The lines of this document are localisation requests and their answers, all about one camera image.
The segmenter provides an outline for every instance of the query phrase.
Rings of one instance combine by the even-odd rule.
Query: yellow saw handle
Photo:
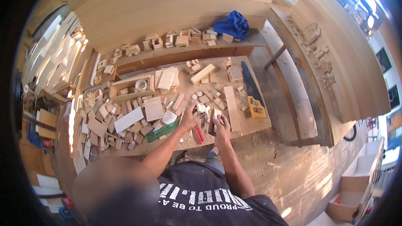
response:
[[[265,108],[261,105],[260,101],[254,99],[252,96],[247,96],[247,103],[249,103],[251,118],[267,118]]]

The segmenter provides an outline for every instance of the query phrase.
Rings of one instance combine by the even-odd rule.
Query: hand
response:
[[[228,119],[223,115],[218,115],[217,117],[212,117],[212,120],[216,126],[215,144],[230,143],[230,124]]]
[[[189,108],[187,108],[181,117],[181,122],[178,125],[178,129],[180,129],[183,133],[187,133],[195,128],[196,125],[200,122],[200,120],[207,116],[206,113],[200,113],[197,116],[194,116],[194,113],[197,112],[196,103],[191,104]]]

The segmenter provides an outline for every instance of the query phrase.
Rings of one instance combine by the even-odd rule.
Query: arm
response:
[[[149,153],[142,163],[152,170],[156,176],[160,176],[166,165],[169,163],[170,158],[177,146],[179,140],[183,137],[185,133],[192,130],[202,119],[205,117],[206,113],[201,113],[194,116],[193,113],[197,111],[195,107],[196,103],[193,103],[189,108],[187,108],[182,114],[181,123],[178,127],[169,135],[169,137],[164,140],[157,148],[155,148],[151,153]]]
[[[226,180],[232,192],[242,199],[255,195],[254,186],[249,176],[244,172],[230,143],[230,124],[225,116],[213,117],[216,125],[215,146],[219,149],[219,155],[224,164]]]

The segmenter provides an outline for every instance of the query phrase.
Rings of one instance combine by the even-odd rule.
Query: green ruler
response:
[[[159,137],[163,136],[163,135],[167,135],[171,132],[173,132],[173,130],[175,128],[177,128],[178,123],[180,122],[180,120],[175,121],[174,123],[170,123],[167,126],[164,126],[163,128],[160,128],[152,133],[148,133],[145,136],[145,139],[147,140],[147,142],[153,142],[154,140],[159,139]]]

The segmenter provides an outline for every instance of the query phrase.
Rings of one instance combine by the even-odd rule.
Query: blue cloth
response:
[[[214,168],[219,174],[222,176],[225,175],[225,169],[222,163],[219,161],[214,151],[209,152],[207,156],[207,160],[204,162],[205,165],[208,165]]]
[[[249,30],[246,18],[237,11],[232,11],[227,18],[214,23],[215,32],[226,33],[241,40],[249,35]]]

